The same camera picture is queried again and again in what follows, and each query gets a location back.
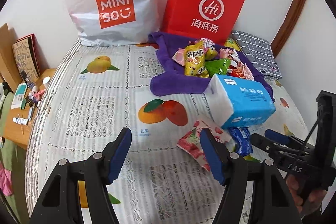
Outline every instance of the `wooden desk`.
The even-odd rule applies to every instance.
[[[39,79],[36,81],[36,85],[38,86],[39,90],[45,89],[44,85],[42,84],[43,79],[46,78],[47,76],[50,76],[50,78],[52,78],[55,74],[55,71],[56,69],[47,69],[45,70],[44,73],[41,74]],[[28,146],[29,137],[30,137],[30,133],[32,130],[32,125],[35,119],[35,115],[37,113],[37,108],[34,111],[34,115],[31,121],[28,121],[28,124],[26,126],[22,125],[23,133],[24,133],[23,135],[22,135],[21,125],[13,122],[13,118],[18,117],[18,114],[20,114],[21,118],[26,119],[28,117],[29,109],[30,107],[28,104],[26,104],[25,109],[20,109],[20,108],[11,109],[8,113],[4,132],[3,132],[3,137],[5,139],[13,141],[18,146],[24,149],[27,149],[27,146]]]

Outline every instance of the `blue gripper pad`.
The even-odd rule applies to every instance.
[[[125,129],[126,129],[125,135],[120,141],[118,148],[116,149],[112,159],[110,160],[109,181],[111,183],[118,178],[120,170],[127,156],[128,150],[132,143],[132,132],[128,128]]]
[[[218,180],[221,185],[223,185],[225,181],[225,177],[222,172],[222,161],[217,155],[204,129],[201,131],[201,137],[199,139],[200,139],[201,146],[204,151],[205,157],[209,163],[213,177],[216,180]]]
[[[271,129],[267,129],[265,131],[265,137],[274,141],[274,142],[277,142],[281,145],[287,145],[289,143],[288,136],[280,134],[280,133],[278,133],[276,131],[273,131]]]

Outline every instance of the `fruit print tablecloth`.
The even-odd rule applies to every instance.
[[[210,117],[208,104],[202,94],[153,95],[150,80],[163,68],[154,46],[144,46],[91,48],[77,42],[64,57],[32,128],[25,185],[30,213],[60,159],[84,160],[129,127],[133,135],[129,154],[119,178],[108,187],[121,202],[114,205],[119,221],[212,222],[223,187],[176,146],[198,115]],[[306,134],[285,89],[275,81],[269,83],[277,111],[265,124],[251,127],[251,133],[271,128],[298,137]],[[265,153],[255,149],[253,156],[263,158]],[[241,223],[247,222],[251,195],[249,184]],[[91,223],[88,209],[82,211],[85,223]]]

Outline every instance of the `folded plaid cloth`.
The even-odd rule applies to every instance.
[[[242,52],[265,79],[282,78],[268,41],[246,32],[232,31],[231,34]]]

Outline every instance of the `white circle logo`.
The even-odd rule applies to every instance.
[[[214,21],[223,15],[224,3],[222,0],[202,0],[198,10],[204,19]]]

